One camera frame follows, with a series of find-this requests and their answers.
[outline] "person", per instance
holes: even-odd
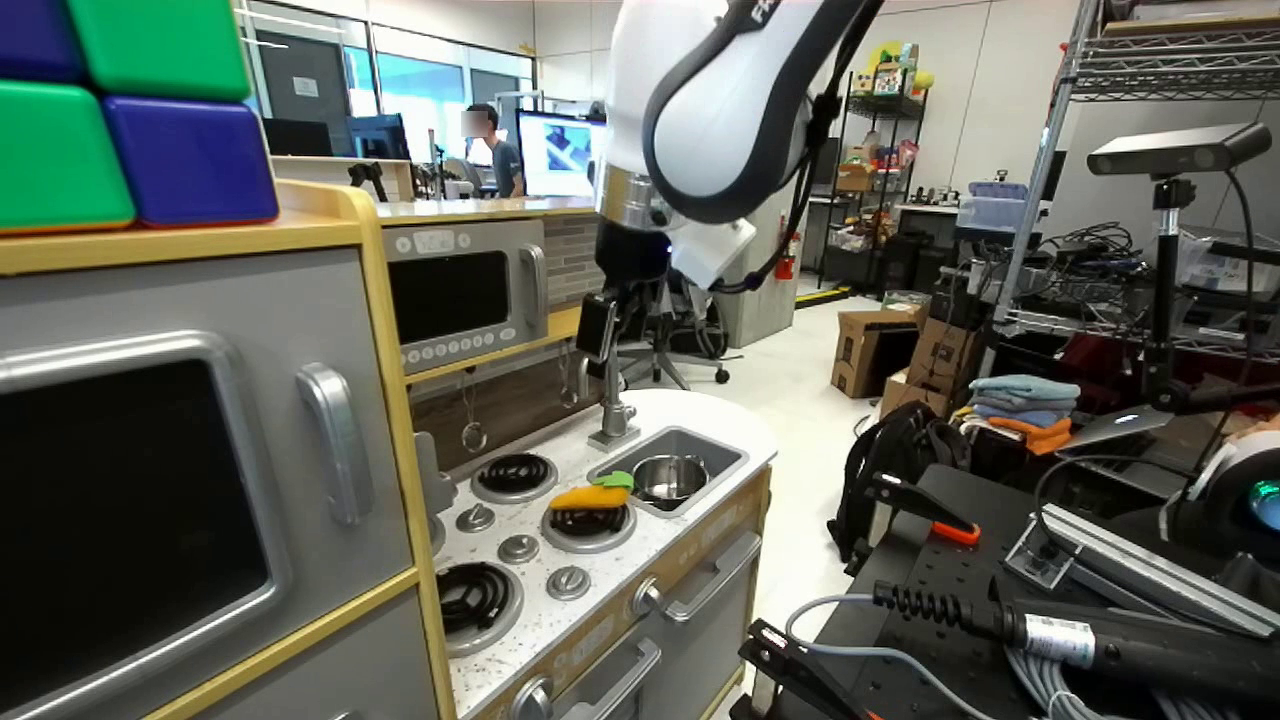
[[[497,135],[498,115],[490,104],[469,104],[469,135],[486,149],[486,165],[477,165],[477,149],[469,149],[470,183],[480,197],[525,197],[518,149]]]

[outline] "stove burner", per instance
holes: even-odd
[[[553,520],[553,511],[545,511],[545,536],[546,544],[562,549],[562,551],[607,551],[615,544],[623,544],[635,532],[635,511],[621,507],[621,511],[561,511]]]
[[[497,642],[518,617],[518,578],[490,565],[457,565],[436,576],[450,657]]]
[[[457,517],[457,527],[461,527],[461,532],[482,532],[490,520],[497,520],[497,511],[482,507],[482,505],[477,505],[477,507],[462,507],[462,511]]]
[[[532,555],[536,555],[536,536],[507,536],[497,549],[497,561],[505,561],[505,565],[527,565]]]
[[[591,576],[582,566],[575,566],[575,565],[556,566],[546,576],[546,597],[553,599],[580,599],[580,597],[586,597],[586,586],[591,586]]]
[[[477,496],[482,501],[532,501],[553,488],[556,466],[545,455],[518,452],[498,455],[477,474]]]

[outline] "pot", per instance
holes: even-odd
[[[706,466],[693,455],[651,455],[635,465],[635,496],[670,511],[706,485]]]

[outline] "oven door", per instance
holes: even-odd
[[[0,279],[0,714],[134,720],[412,566],[357,250]]]
[[[546,269],[538,224],[395,232],[388,248],[406,371],[545,335]]]

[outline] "colorful block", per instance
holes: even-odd
[[[141,224],[253,224],[274,217],[259,121],[244,104],[110,97],[105,109]]]
[[[68,0],[105,97],[244,99],[232,0]]]
[[[130,224],[130,197],[97,97],[0,80],[0,127],[0,232]]]
[[[68,80],[79,67],[64,0],[2,0],[0,76]]]

